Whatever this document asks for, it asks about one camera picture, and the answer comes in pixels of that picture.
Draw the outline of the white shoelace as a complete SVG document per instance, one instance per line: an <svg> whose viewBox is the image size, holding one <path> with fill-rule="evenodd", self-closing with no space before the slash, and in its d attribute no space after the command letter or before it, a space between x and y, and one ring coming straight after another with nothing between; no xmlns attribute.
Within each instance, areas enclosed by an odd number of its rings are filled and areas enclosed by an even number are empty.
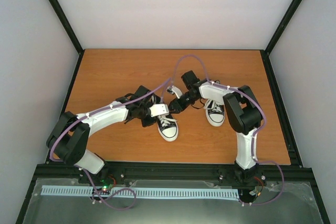
<svg viewBox="0 0 336 224"><path fill-rule="evenodd" d="M204 104L204 109L210 114L222 114L224 115L224 107L217 102L208 99Z"/></svg>

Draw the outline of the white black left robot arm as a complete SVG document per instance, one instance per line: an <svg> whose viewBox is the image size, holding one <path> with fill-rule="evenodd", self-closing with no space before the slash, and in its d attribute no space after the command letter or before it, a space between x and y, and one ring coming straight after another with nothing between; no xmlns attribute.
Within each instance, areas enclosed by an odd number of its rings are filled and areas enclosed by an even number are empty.
<svg viewBox="0 0 336 224"><path fill-rule="evenodd" d="M140 119L144 127L152 125L157 115L153 109L160 98L144 86L135 93L117 98L99 109L74 114L63 113L49 135L46 145L49 158L88 171L97 183L108 180L109 170L105 161L87 147L89 138L116 123Z"/></svg>

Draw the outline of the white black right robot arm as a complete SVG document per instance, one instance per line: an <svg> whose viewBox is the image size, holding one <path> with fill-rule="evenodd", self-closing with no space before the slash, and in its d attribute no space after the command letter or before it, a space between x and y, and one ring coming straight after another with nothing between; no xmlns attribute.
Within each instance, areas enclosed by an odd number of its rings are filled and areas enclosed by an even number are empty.
<svg viewBox="0 0 336 224"><path fill-rule="evenodd" d="M237 136L237 156L235 165L241 172L252 171L257 163L256 142L258 131L262 129L265 114L249 86L230 87L212 80L200 80L193 71L184 73L182 81L187 92L174 85L167 92L176 98L170 102L172 114L184 111L197 100L205 99L204 109L213 125L222 125L228 119Z"/></svg>

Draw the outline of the black canvas sneaker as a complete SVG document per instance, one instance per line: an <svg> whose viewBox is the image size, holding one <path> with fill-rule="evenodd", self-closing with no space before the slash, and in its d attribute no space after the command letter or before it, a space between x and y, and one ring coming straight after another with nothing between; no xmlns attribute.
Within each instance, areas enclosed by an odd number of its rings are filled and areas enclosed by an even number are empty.
<svg viewBox="0 0 336 224"><path fill-rule="evenodd" d="M164 140L173 142L177 139L179 128L177 120L171 114L157 117L158 131Z"/></svg>
<svg viewBox="0 0 336 224"><path fill-rule="evenodd" d="M224 115L222 114L208 114L205 110L206 118L210 125L214 127L220 127L225 121L225 108L224 108Z"/></svg>

